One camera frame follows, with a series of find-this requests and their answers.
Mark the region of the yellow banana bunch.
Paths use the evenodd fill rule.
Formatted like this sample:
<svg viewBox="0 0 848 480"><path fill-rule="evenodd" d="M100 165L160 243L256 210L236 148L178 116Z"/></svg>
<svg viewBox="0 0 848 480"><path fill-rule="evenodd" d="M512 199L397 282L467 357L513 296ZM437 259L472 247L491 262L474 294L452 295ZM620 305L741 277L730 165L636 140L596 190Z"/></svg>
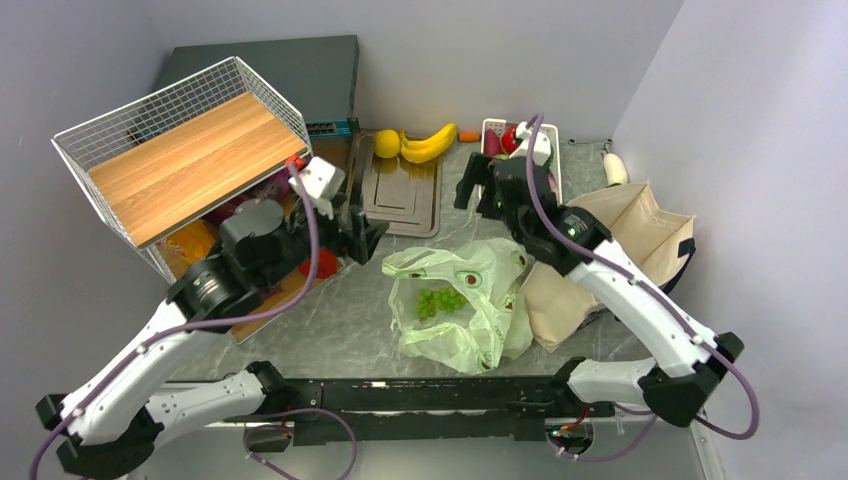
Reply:
<svg viewBox="0 0 848 480"><path fill-rule="evenodd" d="M400 130L400 155L413 164L423 164L435 160L451 147L456 135L456 123L448 123L437 133L424 140L410 140L406 132Z"/></svg>

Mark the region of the yellow lemon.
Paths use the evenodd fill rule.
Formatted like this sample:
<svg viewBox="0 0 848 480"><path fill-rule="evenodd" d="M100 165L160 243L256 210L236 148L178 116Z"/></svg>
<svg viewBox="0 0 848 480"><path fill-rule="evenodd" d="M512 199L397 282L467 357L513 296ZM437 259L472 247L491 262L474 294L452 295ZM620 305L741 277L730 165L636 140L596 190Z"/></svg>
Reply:
<svg viewBox="0 0 848 480"><path fill-rule="evenodd" d="M374 154L381 159L396 157L401 150L401 140L398 132L384 129L376 132L373 137Z"/></svg>

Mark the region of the green grapes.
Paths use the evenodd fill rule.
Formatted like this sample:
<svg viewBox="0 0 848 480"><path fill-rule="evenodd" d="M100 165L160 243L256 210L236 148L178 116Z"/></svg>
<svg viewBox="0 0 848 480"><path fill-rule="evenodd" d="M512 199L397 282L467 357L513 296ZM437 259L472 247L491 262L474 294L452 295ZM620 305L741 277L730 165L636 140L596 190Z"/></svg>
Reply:
<svg viewBox="0 0 848 480"><path fill-rule="evenodd" d="M467 299L453 286L423 288L418 293L416 312L421 321L440 313L453 313L467 304Z"/></svg>

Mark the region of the green avocado plastic bag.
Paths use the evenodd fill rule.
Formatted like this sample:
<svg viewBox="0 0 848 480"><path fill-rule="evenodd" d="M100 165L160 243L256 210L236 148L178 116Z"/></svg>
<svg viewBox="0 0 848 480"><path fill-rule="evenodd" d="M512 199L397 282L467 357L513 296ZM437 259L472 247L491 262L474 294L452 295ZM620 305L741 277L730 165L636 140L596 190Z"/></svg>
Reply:
<svg viewBox="0 0 848 480"><path fill-rule="evenodd" d="M506 238L471 241L455 250L412 247L386 257L394 281L388 297L399 350L463 374L514 360L533 334L520 284L531 258Z"/></svg>

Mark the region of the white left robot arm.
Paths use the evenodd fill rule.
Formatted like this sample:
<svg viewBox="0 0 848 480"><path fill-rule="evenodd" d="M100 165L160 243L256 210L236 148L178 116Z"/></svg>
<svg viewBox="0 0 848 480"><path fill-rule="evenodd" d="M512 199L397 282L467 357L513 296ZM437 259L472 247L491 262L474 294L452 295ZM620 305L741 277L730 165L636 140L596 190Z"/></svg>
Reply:
<svg viewBox="0 0 848 480"><path fill-rule="evenodd" d="M279 417L291 390L268 361L224 380L173 395L160 387L191 355L226 334L234 318L255 320L264 295L328 250L368 262L388 225L358 206L348 218L297 203L243 203L219 227L208 255L172 284L151 319L94 378L36 406L63 470L85 479L117 479L169 441L221 420Z"/></svg>

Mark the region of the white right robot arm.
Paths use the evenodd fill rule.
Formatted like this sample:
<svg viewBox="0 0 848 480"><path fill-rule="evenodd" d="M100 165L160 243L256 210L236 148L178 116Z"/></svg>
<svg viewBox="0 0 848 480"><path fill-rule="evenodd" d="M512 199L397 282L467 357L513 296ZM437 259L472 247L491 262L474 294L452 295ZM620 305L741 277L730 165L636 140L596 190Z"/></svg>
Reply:
<svg viewBox="0 0 848 480"><path fill-rule="evenodd" d="M590 211L557 203L546 171L523 158L469 157L454 205L465 209L476 186L477 210L501 220L535 260L599 300L650 352L641 361L567 361L554 376L551 401L574 415L588 404L646 406L665 422L687 427L744 349L732 332L716 334L692 319L641 272L611 231Z"/></svg>

